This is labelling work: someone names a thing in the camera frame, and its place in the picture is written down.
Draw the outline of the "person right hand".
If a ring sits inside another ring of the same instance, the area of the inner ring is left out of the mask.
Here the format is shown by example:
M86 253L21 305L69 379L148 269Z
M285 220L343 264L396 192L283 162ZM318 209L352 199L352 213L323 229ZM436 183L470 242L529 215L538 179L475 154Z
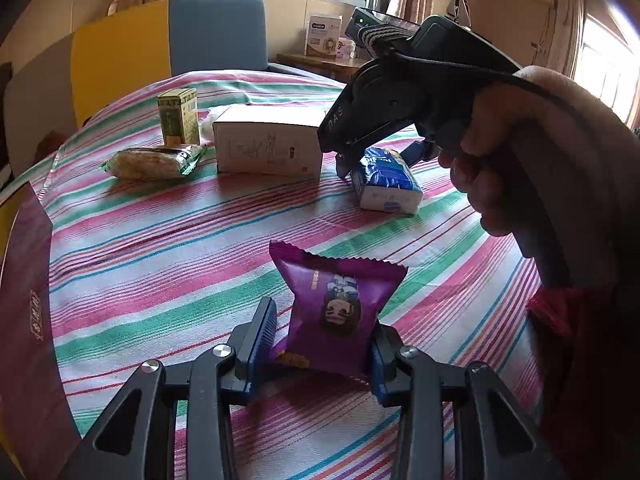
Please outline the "person right hand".
M639 138L587 90L546 68L466 70L469 125L442 150L491 235L526 238L548 285L629 288L638 278Z

